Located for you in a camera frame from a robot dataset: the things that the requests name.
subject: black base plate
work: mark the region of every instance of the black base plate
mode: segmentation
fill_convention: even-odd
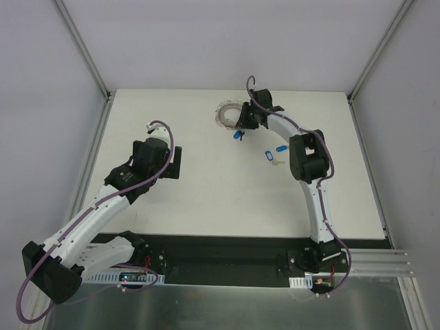
[[[165,283],[246,287],[289,287],[289,277],[304,272],[290,263],[309,247],[309,239],[168,236],[139,234],[149,248],[164,252],[164,267],[151,267],[165,275]],[[106,243],[115,234],[99,234],[93,243]],[[388,240],[344,240],[349,248],[391,248]],[[322,272],[347,270],[345,254],[322,263]]]

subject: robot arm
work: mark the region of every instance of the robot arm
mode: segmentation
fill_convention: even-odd
[[[296,264],[305,271],[317,272],[319,263],[339,256],[341,253],[340,245],[327,227],[328,224],[334,231],[329,214],[326,181],[322,180],[327,176],[329,159],[314,133],[300,131],[298,127],[284,119],[285,116],[278,114],[284,109],[280,106],[273,107],[272,96],[267,89],[250,90],[250,93],[255,102],[269,109],[272,113],[263,111],[253,101],[245,102],[237,127],[239,129],[257,129],[262,125],[277,133],[289,145],[290,171],[294,178],[300,182],[310,219],[311,248],[302,258],[297,258]],[[324,139],[321,131],[314,132]],[[324,212],[327,216],[325,220],[323,219]]]
[[[127,262],[132,265],[144,264],[149,253],[146,244],[129,231],[99,247],[86,247],[108,222],[149,191],[157,179],[146,184],[143,182],[166,165],[171,153],[168,147],[171,137],[167,129],[157,124],[148,125],[147,128],[150,136],[146,141],[134,141],[133,154],[128,162],[111,171],[98,194],[68,224],[43,244],[37,245],[31,241],[23,248],[27,275],[52,250],[31,281],[55,303],[63,303],[73,296],[83,279],[113,265]],[[176,147],[174,162],[169,163],[159,178],[179,179],[181,156],[182,148]],[[136,185],[137,188],[127,191],[127,188]]]

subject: wire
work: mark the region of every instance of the wire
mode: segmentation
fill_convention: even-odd
[[[298,124],[296,124],[296,122],[294,122],[292,119],[290,119],[289,117],[286,117],[284,115],[281,115],[278,112],[274,112],[274,111],[270,111],[269,109],[266,109],[265,107],[261,106],[255,99],[254,96],[252,96],[252,92],[249,88],[249,82],[252,79],[252,84],[255,86],[256,84],[256,80],[255,80],[255,76],[249,76],[249,78],[246,80],[246,91],[247,94],[249,95],[252,103],[257,106],[259,109],[263,110],[266,113],[269,113],[271,115],[280,117],[286,121],[288,121],[290,124],[292,124],[296,129],[298,129],[301,133],[311,133],[313,135],[315,135],[315,137],[318,139],[319,143],[321,143],[321,146],[323,147],[325,154],[327,155],[327,158],[329,158],[329,163],[330,163],[330,169],[331,172],[329,175],[327,175],[326,177],[322,177],[321,179],[318,180],[318,183],[316,185],[316,188],[318,189],[318,196],[319,196],[319,202],[320,202],[320,206],[321,206],[321,212],[322,212],[322,221],[324,222],[324,224],[326,225],[327,229],[329,230],[330,234],[333,235],[333,237],[335,238],[335,240],[345,249],[346,251],[346,255],[348,258],[348,269],[345,273],[344,278],[339,282],[338,285],[336,285],[334,287],[333,290],[331,290],[331,292],[335,291],[337,288],[339,288],[342,284],[345,283],[345,281],[347,280],[347,278],[349,277],[350,271],[351,271],[351,252],[350,249],[347,247],[347,245],[342,241],[342,239],[339,238],[339,236],[335,233],[335,231],[332,229],[332,227],[329,225],[329,221],[327,218],[327,214],[325,212],[325,205],[324,205],[324,197],[322,195],[322,182],[324,180],[328,180],[331,179],[334,175],[335,175],[335,164],[333,163],[333,159],[331,158],[329,149],[327,148],[324,139],[321,137],[321,135],[318,132],[315,131],[309,131],[307,129],[303,129],[301,128]]]
[[[168,165],[171,162],[171,158],[173,156],[173,150],[174,150],[174,139],[173,139],[173,134],[171,133],[171,129],[170,127],[165,124],[164,122],[162,122],[161,120],[154,120],[150,123],[150,125],[152,124],[160,124],[163,127],[165,127],[165,129],[168,131],[168,134],[170,135],[170,154],[168,156],[168,159],[166,160],[165,164],[163,165],[163,167],[156,173],[154,174],[152,177],[149,177],[148,179],[146,179],[143,182],[140,182],[138,184],[135,184],[132,187],[128,187],[125,188],[121,191],[118,192],[114,192],[106,197],[103,197],[102,199],[100,199],[98,202],[95,203],[95,206],[99,206],[102,203],[108,201],[109,199],[115,197],[115,196],[120,196],[123,195],[129,191],[132,191],[136,188],[142,187],[145,184],[148,184],[150,182],[152,182],[153,180],[157,179],[168,167]],[[84,218],[89,215],[93,210],[95,210],[94,208],[88,208],[58,239],[58,242],[61,243],[68,234],[70,234],[70,232],[82,221],[84,220]],[[21,301],[23,300],[23,293],[26,289],[26,287],[28,286],[29,282],[31,281],[32,277],[35,275],[36,271],[40,268],[40,266],[46,261],[47,258],[49,258],[50,254],[57,248],[57,244],[53,244],[52,247],[49,248],[49,250],[43,255],[43,257],[41,257],[41,259],[38,261],[38,263],[36,263],[36,265],[31,269],[31,271],[29,272],[29,274],[27,275],[26,279],[24,280],[23,284],[20,287],[19,293],[17,294],[16,297],[16,302],[15,302],[15,309],[16,309],[16,314],[19,317],[19,320],[22,323],[25,323],[27,325],[31,325],[32,323],[38,322],[40,320],[42,320],[44,317],[46,317],[46,315],[54,308],[55,304],[54,302],[51,302],[51,304],[49,305],[49,307],[37,318],[34,319],[28,319],[23,315],[23,311],[21,309]]]

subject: white tabletop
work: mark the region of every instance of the white tabletop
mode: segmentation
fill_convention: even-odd
[[[377,207],[343,93],[273,91],[302,127],[320,129],[335,162],[329,180],[330,213],[342,238],[383,239]],[[309,237],[309,216],[300,184],[289,170],[289,153],[277,134],[259,128],[243,141],[215,122],[225,100],[248,100],[245,91],[119,89],[91,176],[90,200],[111,169],[126,162],[145,125],[163,120],[183,147],[180,179],[160,179],[103,232]],[[273,166],[270,150],[286,164]]]

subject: blue tag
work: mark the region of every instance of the blue tag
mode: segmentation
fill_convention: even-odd
[[[240,132],[240,130],[238,130],[237,132],[235,132],[235,134],[234,134],[234,139],[239,139],[240,138],[240,136],[241,136],[241,132]]]
[[[272,160],[274,160],[274,156],[272,156],[272,153],[268,150],[266,150],[266,158],[269,162],[271,162]]]
[[[281,152],[281,151],[287,150],[287,148],[288,148],[287,146],[279,146],[275,150],[278,151],[278,152]]]

